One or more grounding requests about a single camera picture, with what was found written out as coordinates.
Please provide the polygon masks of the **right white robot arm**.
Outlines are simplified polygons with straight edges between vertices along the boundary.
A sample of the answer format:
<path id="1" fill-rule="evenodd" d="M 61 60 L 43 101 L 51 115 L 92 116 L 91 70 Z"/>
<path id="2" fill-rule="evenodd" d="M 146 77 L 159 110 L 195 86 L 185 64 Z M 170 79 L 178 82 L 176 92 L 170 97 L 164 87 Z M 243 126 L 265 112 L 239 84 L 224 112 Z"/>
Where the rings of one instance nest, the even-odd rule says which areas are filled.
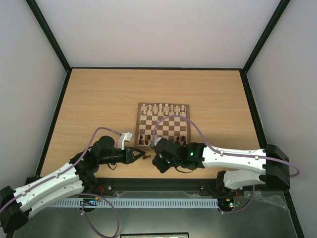
<path id="1" fill-rule="evenodd" d="M 274 189 L 289 189 L 289 158 L 275 145 L 265 149 L 234 150 L 208 147 L 203 143 L 180 145 L 164 138 L 151 143 L 156 156 L 153 165 L 165 173 L 171 167 L 189 170 L 228 168 L 217 174 L 216 189 L 227 194 L 244 186 L 264 184 Z"/>

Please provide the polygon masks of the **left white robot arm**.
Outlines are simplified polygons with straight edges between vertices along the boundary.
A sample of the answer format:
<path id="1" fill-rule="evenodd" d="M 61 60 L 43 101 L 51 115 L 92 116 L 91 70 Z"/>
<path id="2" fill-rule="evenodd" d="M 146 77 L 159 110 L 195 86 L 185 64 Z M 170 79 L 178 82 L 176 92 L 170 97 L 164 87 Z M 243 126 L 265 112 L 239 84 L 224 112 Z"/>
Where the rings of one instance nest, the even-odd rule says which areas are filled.
<path id="1" fill-rule="evenodd" d="M 95 143 L 89 142 L 84 151 L 51 174 L 16 189 L 4 187 L 0 191 L 3 232 L 16 231 L 38 212 L 61 199 L 94 191 L 98 183 L 94 174 L 100 165 L 128 165 L 144 155 L 144 151 L 135 147 L 116 148 L 112 137 L 103 136 Z"/>

